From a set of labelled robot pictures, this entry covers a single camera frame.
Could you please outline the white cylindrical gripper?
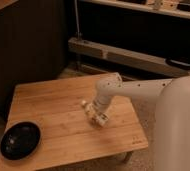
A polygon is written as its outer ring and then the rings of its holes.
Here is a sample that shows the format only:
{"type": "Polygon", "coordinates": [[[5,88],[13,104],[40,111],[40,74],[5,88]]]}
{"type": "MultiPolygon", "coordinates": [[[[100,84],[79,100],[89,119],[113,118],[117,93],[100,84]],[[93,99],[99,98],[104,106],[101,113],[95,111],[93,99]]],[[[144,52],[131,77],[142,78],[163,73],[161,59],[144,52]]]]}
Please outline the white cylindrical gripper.
{"type": "MultiPolygon", "coordinates": [[[[105,113],[110,105],[110,97],[97,94],[90,104],[86,105],[85,113],[90,121],[94,120],[95,115],[105,113]]],[[[109,118],[105,114],[99,116],[99,125],[104,126],[109,118]]]]}

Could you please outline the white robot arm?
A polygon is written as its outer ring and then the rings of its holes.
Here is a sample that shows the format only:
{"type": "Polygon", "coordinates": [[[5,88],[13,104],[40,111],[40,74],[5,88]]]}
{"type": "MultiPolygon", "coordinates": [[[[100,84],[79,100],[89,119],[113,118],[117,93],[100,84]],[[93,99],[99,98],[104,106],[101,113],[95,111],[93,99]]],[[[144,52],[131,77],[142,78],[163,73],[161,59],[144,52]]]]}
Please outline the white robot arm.
{"type": "Polygon", "coordinates": [[[154,171],[190,171],[190,76],[123,81],[118,73],[96,82],[96,96],[82,105],[88,118],[100,126],[115,96],[156,103],[154,171]]]}

